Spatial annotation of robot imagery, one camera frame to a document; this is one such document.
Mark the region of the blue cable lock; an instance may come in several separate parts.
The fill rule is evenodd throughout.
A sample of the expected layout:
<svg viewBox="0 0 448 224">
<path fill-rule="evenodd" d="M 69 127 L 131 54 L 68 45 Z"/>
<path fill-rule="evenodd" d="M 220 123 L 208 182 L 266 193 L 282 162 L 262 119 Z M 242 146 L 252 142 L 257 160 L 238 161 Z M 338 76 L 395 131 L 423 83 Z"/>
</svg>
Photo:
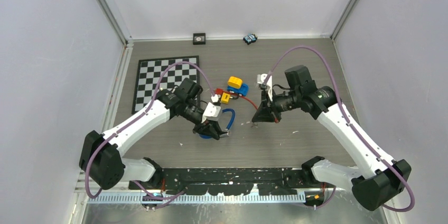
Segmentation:
<svg viewBox="0 0 448 224">
<path fill-rule="evenodd" d="M 235 111 L 234 111 L 233 109 L 231 109 L 231 108 L 226 108 L 226 109 L 223 109 L 223 110 L 221 111 L 221 115 L 222 115 L 222 114 L 224 114 L 225 117 L 228 116 L 228 117 L 230 118 L 230 120 L 228 121 L 226 127 L 225 127 L 224 129 L 222 129 L 222 130 L 224 130 L 224 131 L 228 131 L 229 134 L 230 134 L 230 129 L 231 129 L 233 123 L 234 123 L 234 120 L 235 120 L 235 117 L 236 117 L 236 113 L 235 113 Z"/>
</svg>

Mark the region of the yellow black padlock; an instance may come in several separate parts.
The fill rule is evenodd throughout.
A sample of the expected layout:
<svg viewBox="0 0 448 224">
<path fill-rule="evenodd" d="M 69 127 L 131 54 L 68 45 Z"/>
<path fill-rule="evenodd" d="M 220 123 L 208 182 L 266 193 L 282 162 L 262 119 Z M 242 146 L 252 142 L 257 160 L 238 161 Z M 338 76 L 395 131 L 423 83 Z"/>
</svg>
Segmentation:
<svg viewBox="0 0 448 224">
<path fill-rule="evenodd" d="M 223 92 L 220 98 L 222 104 L 229 104 L 230 100 L 238 99 L 240 96 L 234 92 Z"/>
</svg>

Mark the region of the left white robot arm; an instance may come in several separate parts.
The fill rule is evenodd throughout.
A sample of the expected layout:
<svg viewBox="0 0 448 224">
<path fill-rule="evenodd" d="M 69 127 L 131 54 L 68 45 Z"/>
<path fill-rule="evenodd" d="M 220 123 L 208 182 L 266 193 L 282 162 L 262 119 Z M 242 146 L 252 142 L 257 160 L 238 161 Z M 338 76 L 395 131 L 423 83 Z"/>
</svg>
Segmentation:
<svg viewBox="0 0 448 224">
<path fill-rule="evenodd" d="M 213 96 L 205 109 L 196 102 L 202 87 L 191 79 L 184 79 L 174 91 L 160 90 L 155 100 L 121 124 L 103 133 L 95 130 L 85 137 L 79 167 L 101 189 L 108 190 L 118 182 L 137 181 L 149 189 L 162 184 L 162 168 L 152 159 L 124 158 L 125 153 L 143 136 L 176 116 L 194 124 L 193 132 L 219 140 L 229 132 L 221 129 L 218 120 L 221 107 Z"/>
</svg>

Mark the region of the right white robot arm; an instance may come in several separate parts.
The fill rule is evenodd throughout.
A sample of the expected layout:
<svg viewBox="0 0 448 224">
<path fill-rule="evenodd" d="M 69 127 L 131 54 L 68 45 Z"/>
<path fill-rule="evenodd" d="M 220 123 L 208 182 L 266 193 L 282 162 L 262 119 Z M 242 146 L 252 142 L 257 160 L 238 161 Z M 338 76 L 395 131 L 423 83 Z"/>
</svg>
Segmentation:
<svg viewBox="0 0 448 224">
<path fill-rule="evenodd" d="M 300 109 L 323 125 L 356 164 L 356 167 L 342 166 L 316 156 L 302 164 L 302 182 L 308 187 L 329 183 L 350 191 L 369 211 L 384 206 L 400 194 L 412 170 L 409 163 L 397 161 L 383 151 L 351 119 L 345 104 L 331 87 L 316 86 L 306 66 L 294 66 L 284 73 L 289 88 L 282 94 L 274 92 L 270 75 L 257 76 L 261 103 L 252 122 L 279 123 L 283 112 Z"/>
</svg>

